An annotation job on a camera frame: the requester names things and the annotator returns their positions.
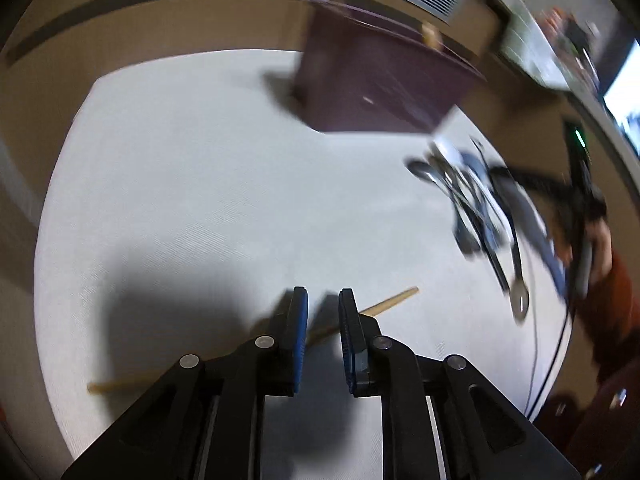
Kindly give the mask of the person right hand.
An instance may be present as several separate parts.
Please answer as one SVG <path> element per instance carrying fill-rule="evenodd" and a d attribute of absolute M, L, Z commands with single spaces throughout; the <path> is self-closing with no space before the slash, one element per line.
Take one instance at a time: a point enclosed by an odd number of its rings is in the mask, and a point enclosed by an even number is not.
<path fill-rule="evenodd" d="M 554 252 L 566 268 L 573 259 L 573 249 L 565 236 L 565 230 L 557 218 L 550 223 L 550 233 Z M 610 274 L 613 266 L 612 237 L 608 224 L 603 220 L 588 222 L 586 235 L 592 246 L 592 263 L 589 284 L 597 284 Z"/>

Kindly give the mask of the red sleeved forearm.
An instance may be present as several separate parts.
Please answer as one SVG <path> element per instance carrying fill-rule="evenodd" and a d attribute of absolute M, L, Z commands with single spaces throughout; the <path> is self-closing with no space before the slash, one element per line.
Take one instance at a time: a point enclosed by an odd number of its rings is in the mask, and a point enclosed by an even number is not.
<path fill-rule="evenodd" d="M 590 479 L 639 477 L 639 301 L 619 256 L 577 313 L 592 342 L 598 390 L 564 454 Z"/>

